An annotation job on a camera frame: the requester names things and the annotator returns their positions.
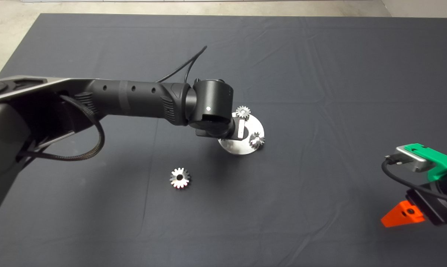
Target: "gray floor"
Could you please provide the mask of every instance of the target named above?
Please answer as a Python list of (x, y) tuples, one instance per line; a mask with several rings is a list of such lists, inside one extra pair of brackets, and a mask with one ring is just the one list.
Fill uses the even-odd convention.
[(40, 13), (447, 17), (447, 0), (46, 3), (0, 0), (0, 70)]

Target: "metal disc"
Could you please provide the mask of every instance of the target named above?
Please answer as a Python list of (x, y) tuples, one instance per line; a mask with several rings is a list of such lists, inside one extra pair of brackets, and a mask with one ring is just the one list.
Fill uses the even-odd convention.
[(261, 125), (261, 122), (259, 122), (256, 117), (250, 115), (248, 120), (245, 122), (245, 128), (248, 130), (247, 138), (240, 141), (219, 139), (218, 142), (227, 152), (231, 154), (246, 155), (255, 152), (258, 149), (255, 149), (250, 145), (250, 136), (254, 132), (259, 132), (259, 135), (264, 137), (263, 125)]

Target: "gear teeth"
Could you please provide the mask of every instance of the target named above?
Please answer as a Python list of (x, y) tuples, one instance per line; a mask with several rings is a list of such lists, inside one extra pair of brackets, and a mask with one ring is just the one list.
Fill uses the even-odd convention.
[(248, 120), (248, 118), (250, 117), (250, 113), (252, 113), (252, 111), (248, 107), (241, 105), (237, 108), (235, 113), (238, 118)]
[(259, 136), (259, 132), (254, 132), (250, 136), (249, 144), (254, 149), (258, 149), (261, 145), (264, 144), (264, 136)]
[(190, 174), (189, 171), (184, 168), (177, 168), (174, 169), (174, 171), (171, 172), (171, 185), (174, 186), (176, 189), (184, 189), (186, 186), (189, 185), (190, 182)]

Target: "black arm segment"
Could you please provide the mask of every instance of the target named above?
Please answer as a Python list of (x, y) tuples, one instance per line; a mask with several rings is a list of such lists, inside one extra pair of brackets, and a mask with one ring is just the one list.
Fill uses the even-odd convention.
[(173, 125), (188, 125), (187, 83), (150, 83), (95, 80), (88, 92), (93, 103), (105, 115), (164, 118)]
[(103, 115), (164, 118), (173, 125), (190, 125), (208, 136), (232, 135), (233, 88), (222, 80), (188, 83), (150, 83), (94, 80), (91, 102)]

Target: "table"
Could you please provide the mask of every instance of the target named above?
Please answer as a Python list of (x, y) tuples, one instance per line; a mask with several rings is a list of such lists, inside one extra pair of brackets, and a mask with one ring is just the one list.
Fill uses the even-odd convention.
[[(0, 78), (154, 81), (204, 45), (191, 80), (229, 83), (264, 149), (237, 157), (190, 127), (108, 116), (98, 156), (18, 176), (0, 266), (447, 266), (447, 226), (379, 221), (407, 189), (384, 155), (447, 154), (447, 19), (42, 14)], [(95, 141), (89, 129), (47, 151)]]

